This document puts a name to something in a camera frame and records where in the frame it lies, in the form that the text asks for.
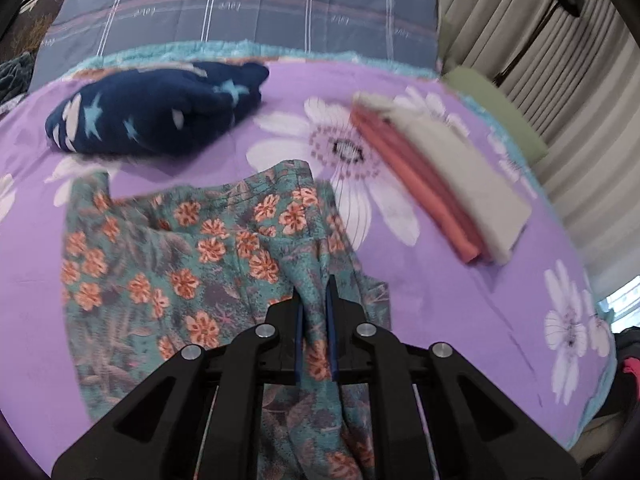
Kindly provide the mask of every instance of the beige curtain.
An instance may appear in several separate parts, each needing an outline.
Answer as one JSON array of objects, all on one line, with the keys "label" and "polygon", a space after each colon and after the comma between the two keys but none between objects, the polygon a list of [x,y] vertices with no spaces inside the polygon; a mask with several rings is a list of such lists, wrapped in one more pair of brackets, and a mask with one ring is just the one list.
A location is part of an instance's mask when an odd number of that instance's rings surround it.
[{"label": "beige curtain", "polygon": [[[492,78],[551,0],[453,0],[452,56]],[[557,11],[501,89],[549,146],[534,168],[601,299],[640,274],[640,48],[609,0]]]},{"label": "beige curtain", "polygon": [[598,298],[640,274],[640,48],[620,27],[608,70],[534,168]]}]

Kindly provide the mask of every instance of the red cloth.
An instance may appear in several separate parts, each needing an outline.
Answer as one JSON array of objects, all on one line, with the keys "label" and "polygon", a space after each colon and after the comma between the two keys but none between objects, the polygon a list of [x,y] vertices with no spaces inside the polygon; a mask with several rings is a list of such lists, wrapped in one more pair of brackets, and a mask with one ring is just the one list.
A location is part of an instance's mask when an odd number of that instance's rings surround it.
[{"label": "red cloth", "polygon": [[625,374],[633,374],[636,378],[636,392],[640,400],[640,361],[635,357],[625,359],[625,367],[622,369]]},{"label": "red cloth", "polygon": [[351,123],[436,222],[463,262],[488,255],[478,229],[447,184],[393,126],[360,105],[353,105]]}]

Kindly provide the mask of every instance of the pillowcase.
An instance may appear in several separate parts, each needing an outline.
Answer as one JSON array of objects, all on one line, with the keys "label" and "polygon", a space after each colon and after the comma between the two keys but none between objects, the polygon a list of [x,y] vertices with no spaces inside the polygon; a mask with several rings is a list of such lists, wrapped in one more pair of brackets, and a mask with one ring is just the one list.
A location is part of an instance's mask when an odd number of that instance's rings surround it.
[{"label": "pillowcase", "polygon": [[449,88],[471,96],[495,117],[518,145],[527,164],[532,166],[548,153],[548,147],[529,126],[520,111],[500,90],[478,71],[457,66],[442,80]]},{"label": "pillowcase", "polygon": [[30,90],[91,56],[175,41],[352,52],[435,70],[437,30],[438,0],[65,0]]}]

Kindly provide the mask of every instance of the folded white cloth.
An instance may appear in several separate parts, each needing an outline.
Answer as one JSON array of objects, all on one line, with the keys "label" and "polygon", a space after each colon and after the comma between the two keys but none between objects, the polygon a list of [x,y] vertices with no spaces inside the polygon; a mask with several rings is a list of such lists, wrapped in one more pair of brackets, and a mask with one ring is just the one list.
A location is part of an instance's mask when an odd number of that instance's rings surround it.
[{"label": "folded white cloth", "polygon": [[471,142],[428,113],[403,108],[386,97],[358,92],[353,101],[390,121],[416,147],[473,219],[492,258],[498,264],[508,262],[531,207]]}]

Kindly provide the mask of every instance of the green pillow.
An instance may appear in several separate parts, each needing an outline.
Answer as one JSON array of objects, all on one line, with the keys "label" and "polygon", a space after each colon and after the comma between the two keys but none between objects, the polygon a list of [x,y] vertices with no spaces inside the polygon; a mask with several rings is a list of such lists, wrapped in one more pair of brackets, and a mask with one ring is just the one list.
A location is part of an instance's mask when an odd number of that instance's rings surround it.
[{"label": "green pillow", "polygon": [[481,73],[457,66],[442,76],[451,89],[471,96],[504,126],[532,166],[548,153],[548,147],[526,119],[500,90]]}]

